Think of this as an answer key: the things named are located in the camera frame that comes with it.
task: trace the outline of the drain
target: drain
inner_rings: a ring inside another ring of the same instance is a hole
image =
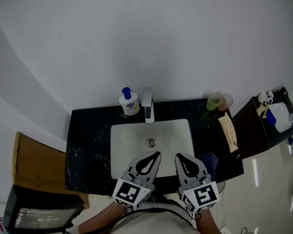
[[[153,138],[149,138],[147,141],[146,141],[146,145],[150,148],[153,148],[156,146],[156,140],[153,139]]]

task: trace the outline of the blue pump cap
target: blue pump cap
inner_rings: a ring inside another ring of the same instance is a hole
[[[125,99],[130,99],[131,98],[131,94],[130,94],[130,88],[123,88],[122,90],[124,96],[125,96]]]

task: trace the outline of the pink cup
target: pink cup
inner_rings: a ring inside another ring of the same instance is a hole
[[[218,106],[220,111],[225,111],[233,104],[233,97],[229,94],[223,94],[223,102]]]

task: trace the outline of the white container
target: white container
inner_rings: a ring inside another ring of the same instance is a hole
[[[123,107],[125,115],[135,115],[140,110],[138,95],[131,93],[130,88],[123,88],[123,96],[119,98],[119,103]]]

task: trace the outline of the sink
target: sink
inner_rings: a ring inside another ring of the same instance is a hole
[[[111,127],[111,176],[122,177],[130,161],[147,152],[159,151],[162,161],[157,177],[177,175],[175,155],[194,156],[190,126],[187,119],[134,123]]]
[[[292,127],[292,123],[289,120],[289,111],[283,102],[272,104],[269,109],[277,121],[275,127],[278,132],[282,133]]]

